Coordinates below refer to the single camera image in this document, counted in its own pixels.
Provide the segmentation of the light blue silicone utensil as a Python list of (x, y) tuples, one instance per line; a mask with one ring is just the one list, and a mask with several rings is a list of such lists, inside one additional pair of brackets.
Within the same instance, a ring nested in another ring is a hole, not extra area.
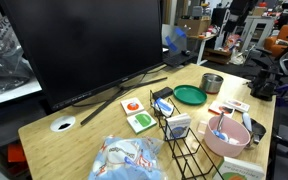
[(248, 113), (244, 112), (242, 114), (242, 120), (243, 120), (243, 123), (245, 125), (245, 127), (249, 130), (249, 131), (252, 131), (252, 124), (251, 124), (251, 118), (249, 116)]

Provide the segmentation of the small black box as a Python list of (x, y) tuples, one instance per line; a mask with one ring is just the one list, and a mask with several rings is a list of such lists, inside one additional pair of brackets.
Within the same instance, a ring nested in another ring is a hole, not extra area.
[(173, 90), (170, 87), (165, 87), (157, 92), (153, 93), (153, 99), (166, 98), (173, 94)]

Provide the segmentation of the white card box orange circle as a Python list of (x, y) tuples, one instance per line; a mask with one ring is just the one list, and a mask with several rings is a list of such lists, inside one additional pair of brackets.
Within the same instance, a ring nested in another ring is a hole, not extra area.
[(138, 98), (130, 98), (130, 99), (122, 100), (121, 105), (124, 109), (124, 112), (127, 115), (136, 114), (138, 112), (141, 112), (144, 109), (143, 105), (141, 104)]

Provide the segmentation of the black monitor stand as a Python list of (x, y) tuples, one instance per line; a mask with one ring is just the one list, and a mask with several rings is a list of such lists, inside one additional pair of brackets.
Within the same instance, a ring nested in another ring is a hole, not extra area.
[(81, 126), (86, 125), (89, 121), (91, 121), (96, 115), (98, 115), (102, 110), (104, 110), (108, 105), (110, 105), (112, 102), (114, 102), (118, 97), (122, 96), (124, 93), (134, 89), (134, 88), (138, 88), (138, 87), (142, 87), (142, 86), (146, 86), (146, 85), (150, 85), (150, 84), (154, 84), (160, 81), (164, 81), (166, 80), (167, 77), (164, 78), (159, 78), (156, 80), (152, 80), (152, 81), (148, 81), (148, 82), (144, 82), (144, 83), (138, 83), (132, 86), (127, 86), (124, 87), (122, 86), (120, 88), (120, 90), (113, 95), (109, 100), (105, 101), (100, 107), (98, 107), (94, 112), (92, 112), (89, 116), (87, 116), (83, 121), (80, 122)]

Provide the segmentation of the white box blue label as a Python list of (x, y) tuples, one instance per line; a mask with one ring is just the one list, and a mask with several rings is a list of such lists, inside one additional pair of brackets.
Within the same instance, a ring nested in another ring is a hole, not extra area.
[(158, 98), (154, 103), (153, 107), (160, 111), (166, 117), (170, 117), (174, 111), (174, 106), (162, 98)]

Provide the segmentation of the white card box green circle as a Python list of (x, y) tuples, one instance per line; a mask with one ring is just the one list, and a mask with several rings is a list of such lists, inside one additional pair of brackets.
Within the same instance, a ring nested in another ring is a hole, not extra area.
[(136, 134), (146, 131), (157, 124), (156, 120), (147, 111), (128, 117), (127, 122)]

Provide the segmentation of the green plastic plate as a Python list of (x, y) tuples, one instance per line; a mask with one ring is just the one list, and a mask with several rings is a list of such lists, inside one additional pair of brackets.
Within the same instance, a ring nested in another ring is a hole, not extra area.
[(173, 95), (178, 101), (187, 105), (201, 105), (207, 100), (206, 93), (192, 85), (179, 85), (175, 87)]

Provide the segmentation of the white box dark blue circle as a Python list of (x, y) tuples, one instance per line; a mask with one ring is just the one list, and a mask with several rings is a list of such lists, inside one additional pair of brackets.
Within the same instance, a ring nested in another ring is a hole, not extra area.
[(190, 128), (191, 117), (187, 113), (166, 119), (165, 133), (168, 140), (185, 138)]

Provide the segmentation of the clear shield blue tape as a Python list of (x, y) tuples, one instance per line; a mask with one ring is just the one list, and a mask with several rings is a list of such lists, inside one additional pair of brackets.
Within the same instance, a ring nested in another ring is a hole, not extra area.
[(169, 26), (165, 30), (164, 40), (169, 48), (170, 55), (181, 54), (187, 49), (187, 28), (180, 26)]

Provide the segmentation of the round stainless steel container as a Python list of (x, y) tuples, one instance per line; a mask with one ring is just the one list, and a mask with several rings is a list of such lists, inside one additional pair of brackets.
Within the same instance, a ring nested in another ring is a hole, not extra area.
[(217, 94), (220, 91), (224, 78), (213, 73), (202, 76), (200, 88), (208, 94)]

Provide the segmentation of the blue patterned cloth bag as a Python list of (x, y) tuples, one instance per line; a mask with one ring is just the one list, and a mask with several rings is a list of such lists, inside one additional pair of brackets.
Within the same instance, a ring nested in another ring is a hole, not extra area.
[(107, 136), (88, 180), (167, 180), (157, 155), (163, 141), (152, 137)]

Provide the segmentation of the white birds book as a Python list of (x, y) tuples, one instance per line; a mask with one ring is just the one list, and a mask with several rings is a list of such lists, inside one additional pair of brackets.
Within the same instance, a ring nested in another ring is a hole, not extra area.
[(223, 103), (220, 103), (220, 102), (217, 102), (217, 101), (213, 101), (208, 110), (210, 112), (213, 112), (217, 115), (220, 115), (221, 113), (224, 113), (225, 116), (227, 117), (232, 117), (234, 112), (235, 112), (235, 109), (232, 108), (232, 107), (229, 107)]

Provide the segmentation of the white background desk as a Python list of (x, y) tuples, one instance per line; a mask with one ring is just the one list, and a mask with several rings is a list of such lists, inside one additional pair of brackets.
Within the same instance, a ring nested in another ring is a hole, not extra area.
[(200, 48), (199, 48), (199, 51), (198, 51), (198, 56), (197, 56), (197, 62), (196, 62), (196, 65), (202, 65), (204, 63), (206, 63), (208, 60), (203, 60), (202, 59), (202, 56), (203, 56), (203, 52), (204, 52), (204, 48), (205, 48), (205, 44), (208, 40), (211, 40), (213, 39), (214, 37), (216, 37), (216, 35), (210, 35), (210, 36), (203, 36), (203, 37), (200, 37), (200, 36), (189, 36), (189, 38), (192, 38), (196, 41), (195, 43), (195, 48), (197, 47), (197, 43), (199, 42), (200, 43)]

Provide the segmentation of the metal spoon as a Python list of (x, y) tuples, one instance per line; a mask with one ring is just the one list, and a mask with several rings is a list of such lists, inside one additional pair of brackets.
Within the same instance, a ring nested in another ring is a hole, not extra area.
[(224, 111), (221, 112), (220, 119), (219, 119), (218, 125), (217, 125), (217, 131), (219, 131), (219, 132), (221, 131), (223, 120), (224, 120)]

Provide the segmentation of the large black monitor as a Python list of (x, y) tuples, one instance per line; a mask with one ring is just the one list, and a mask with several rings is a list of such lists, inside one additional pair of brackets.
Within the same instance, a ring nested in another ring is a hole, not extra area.
[(0, 0), (52, 109), (162, 64), (159, 0)]

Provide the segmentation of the cardboard box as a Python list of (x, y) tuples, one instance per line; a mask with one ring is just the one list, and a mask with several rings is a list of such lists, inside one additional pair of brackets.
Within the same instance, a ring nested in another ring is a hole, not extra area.
[(178, 25), (181, 27), (187, 27), (188, 36), (199, 36), (203, 32), (206, 32), (210, 26), (211, 21), (209, 19), (179, 19)]

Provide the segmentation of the small white picture card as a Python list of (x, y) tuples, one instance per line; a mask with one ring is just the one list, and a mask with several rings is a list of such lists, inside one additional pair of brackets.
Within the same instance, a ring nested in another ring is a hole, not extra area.
[(249, 108), (250, 108), (250, 106), (248, 104), (245, 104), (245, 103), (238, 101), (238, 100), (235, 100), (235, 99), (227, 99), (225, 101), (225, 103), (228, 106), (233, 107), (237, 111), (240, 111), (240, 112), (248, 112)]

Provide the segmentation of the white green book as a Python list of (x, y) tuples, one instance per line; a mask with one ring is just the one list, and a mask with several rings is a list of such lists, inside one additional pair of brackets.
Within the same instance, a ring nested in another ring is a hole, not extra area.
[(213, 180), (263, 180), (265, 172), (255, 163), (224, 157)]

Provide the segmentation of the black plastic bag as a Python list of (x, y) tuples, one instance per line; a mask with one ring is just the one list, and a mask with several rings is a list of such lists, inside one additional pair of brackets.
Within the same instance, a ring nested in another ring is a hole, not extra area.
[(0, 19), (0, 94), (29, 82), (33, 72), (7, 17)]

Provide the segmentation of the blue handled white utensil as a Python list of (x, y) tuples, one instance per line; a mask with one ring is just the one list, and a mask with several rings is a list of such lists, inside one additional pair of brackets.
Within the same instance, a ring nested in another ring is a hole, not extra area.
[(217, 130), (212, 130), (213, 134), (217, 136), (218, 138), (224, 140), (225, 142), (228, 142), (230, 144), (239, 144), (240, 142), (234, 138), (230, 138), (226, 133), (221, 133)]

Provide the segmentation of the black table clamp mount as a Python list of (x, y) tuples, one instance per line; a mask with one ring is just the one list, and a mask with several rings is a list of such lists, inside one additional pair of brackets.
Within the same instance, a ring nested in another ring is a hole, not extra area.
[(247, 86), (251, 89), (250, 95), (264, 101), (271, 101), (275, 94), (274, 90), (279, 84), (279, 76), (281, 76), (280, 72), (266, 69), (261, 69), (257, 75), (248, 74)]

